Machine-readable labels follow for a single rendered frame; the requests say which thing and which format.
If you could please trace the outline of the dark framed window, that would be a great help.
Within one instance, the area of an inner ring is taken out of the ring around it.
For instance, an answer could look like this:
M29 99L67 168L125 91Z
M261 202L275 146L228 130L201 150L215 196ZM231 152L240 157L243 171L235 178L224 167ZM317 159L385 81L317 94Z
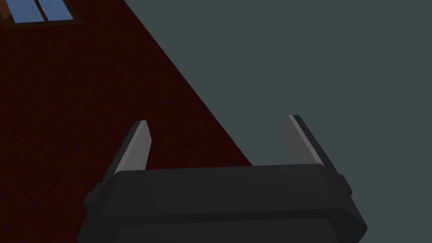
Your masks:
M4 30L80 24L70 0L0 0Z

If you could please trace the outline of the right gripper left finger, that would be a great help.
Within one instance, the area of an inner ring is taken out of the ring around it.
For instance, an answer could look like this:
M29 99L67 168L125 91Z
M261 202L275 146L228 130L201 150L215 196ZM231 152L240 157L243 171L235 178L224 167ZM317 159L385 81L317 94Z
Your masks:
M118 172L145 170L150 147L151 135L147 121L135 121L104 174L101 185L105 185Z

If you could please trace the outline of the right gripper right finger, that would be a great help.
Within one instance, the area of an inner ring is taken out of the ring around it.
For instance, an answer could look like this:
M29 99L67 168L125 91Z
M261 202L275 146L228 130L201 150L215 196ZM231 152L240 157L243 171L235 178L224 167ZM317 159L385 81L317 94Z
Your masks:
M334 164L299 115L288 115L283 131L292 164L320 164L337 175Z

